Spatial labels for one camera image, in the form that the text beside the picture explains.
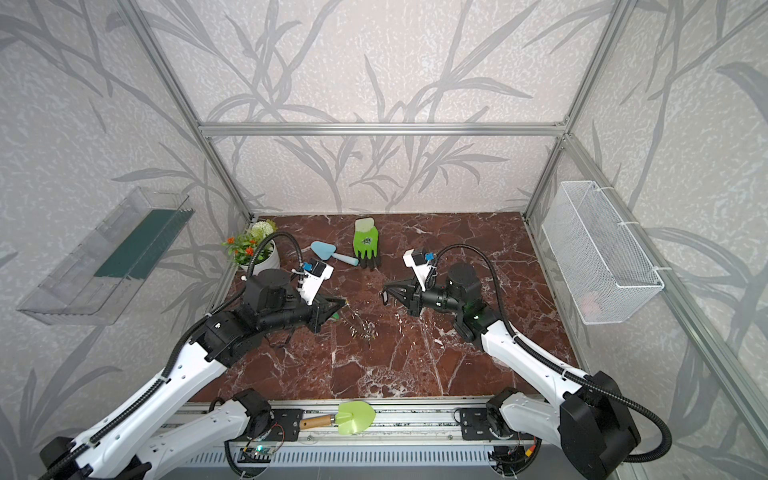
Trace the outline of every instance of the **potted plant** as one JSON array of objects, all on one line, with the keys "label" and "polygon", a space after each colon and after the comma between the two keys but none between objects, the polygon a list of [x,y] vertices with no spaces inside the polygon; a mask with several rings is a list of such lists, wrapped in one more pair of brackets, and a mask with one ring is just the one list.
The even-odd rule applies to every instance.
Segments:
[{"label": "potted plant", "polygon": [[[226,243],[222,243],[227,248],[227,255],[230,260],[240,265],[243,270],[248,270],[248,263],[255,253],[254,250],[259,246],[267,235],[277,230],[277,225],[272,220],[262,220],[254,223],[245,232],[230,237]],[[277,253],[277,246],[272,240],[256,258],[253,265],[253,275],[269,268],[280,268],[280,255]]]}]

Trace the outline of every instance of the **wall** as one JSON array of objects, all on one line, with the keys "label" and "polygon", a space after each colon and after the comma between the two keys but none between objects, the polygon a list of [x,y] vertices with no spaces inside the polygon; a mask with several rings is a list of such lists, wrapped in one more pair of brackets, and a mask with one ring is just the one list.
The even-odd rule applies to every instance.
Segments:
[{"label": "wall", "polygon": [[[0,474],[123,402],[164,363],[243,227],[223,185],[111,2],[0,5]],[[112,326],[15,310],[136,186],[185,191],[189,224]]]},{"label": "wall", "polygon": [[[758,4],[636,8],[576,134],[766,391],[768,5]],[[531,225],[588,369],[668,419],[674,446],[645,473],[768,478],[768,459],[661,297],[626,323],[579,320],[540,226],[557,183],[582,178],[564,156]],[[654,427],[640,427],[651,448]]]},{"label": "wall", "polygon": [[[141,2],[206,122],[560,121],[612,4]],[[217,139],[253,210],[284,213],[521,210],[552,143]]]}]

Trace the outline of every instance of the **gardening glove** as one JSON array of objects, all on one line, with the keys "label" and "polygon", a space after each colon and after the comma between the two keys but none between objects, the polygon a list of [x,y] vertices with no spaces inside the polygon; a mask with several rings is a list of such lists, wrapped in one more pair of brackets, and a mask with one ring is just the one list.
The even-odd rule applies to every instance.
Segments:
[{"label": "gardening glove", "polygon": [[373,226],[371,217],[355,220],[355,238],[353,240],[355,256],[360,260],[362,268],[381,266],[379,256],[379,231]]}]

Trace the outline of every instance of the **marble surface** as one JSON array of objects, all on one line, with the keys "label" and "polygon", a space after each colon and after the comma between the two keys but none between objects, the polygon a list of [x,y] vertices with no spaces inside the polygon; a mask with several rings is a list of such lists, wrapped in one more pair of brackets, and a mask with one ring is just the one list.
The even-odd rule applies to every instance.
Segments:
[{"label": "marble surface", "polygon": [[[555,310],[549,288],[534,255],[520,214],[400,214],[374,215],[379,229],[382,266],[363,270],[329,261],[333,277],[323,284],[331,295],[349,305],[340,319],[327,322],[318,335],[306,327],[270,335],[193,401],[229,399],[253,388],[268,399],[326,399],[390,396],[491,395],[506,386],[526,393],[534,390],[505,366],[464,343],[453,330],[451,316],[425,311],[409,316],[402,306],[383,306],[384,282],[409,278],[412,271],[402,253],[424,245],[437,251],[452,243],[468,243],[489,255],[502,283],[509,319],[529,338],[570,364],[575,357]],[[281,230],[291,232],[311,257],[313,240],[334,243],[339,253],[352,254],[353,215],[276,217]],[[278,243],[283,268],[295,262],[290,243]],[[441,260],[438,282],[448,267],[466,259],[475,265],[484,297],[495,305],[491,277],[482,259],[472,252],[452,250]],[[240,287],[242,272],[230,292]]]}]

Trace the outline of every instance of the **robotic arm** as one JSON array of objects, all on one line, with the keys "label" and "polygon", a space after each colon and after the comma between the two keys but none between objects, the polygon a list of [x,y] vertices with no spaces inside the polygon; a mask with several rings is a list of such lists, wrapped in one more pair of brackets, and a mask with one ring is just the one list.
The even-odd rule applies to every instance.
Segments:
[{"label": "robotic arm", "polygon": [[[296,246],[301,266],[294,270],[300,276],[298,288],[291,285],[288,272],[271,269],[251,276],[251,268],[245,287],[233,299],[182,336],[165,369],[98,424],[74,439],[56,438],[42,449],[48,471],[41,479],[151,480],[211,445],[242,434],[257,438],[269,432],[270,404],[247,389],[198,420],[152,436],[200,388],[257,348],[265,335],[298,326],[318,333],[346,305],[343,298],[318,294],[333,267],[319,260],[303,263],[289,233],[269,235],[253,258],[277,236],[288,236]],[[243,301],[236,309],[222,311],[239,297]]]},{"label": "robotic arm", "polygon": [[[488,264],[496,288],[499,310],[482,298],[475,269],[467,263],[449,268],[445,285],[435,285],[437,263],[447,250],[468,248]],[[403,255],[413,269],[411,279],[384,285],[382,300],[390,297],[419,316],[429,308],[454,314],[453,326],[466,342],[503,362],[521,375],[545,398],[545,402],[506,389],[488,402],[488,423],[499,438],[527,432],[562,448],[568,460],[589,479],[606,478],[622,462],[649,462],[671,447],[669,428],[655,414],[621,396],[616,382],[603,372],[589,376],[557,359],[522,335],[503,317],[498,278],[490,260],[469,245],[446,247],[437,255],[423,249]],[[641,437],[629,413],[632,408],[653,421],[662,442],[646,454],[630,455]]]}]

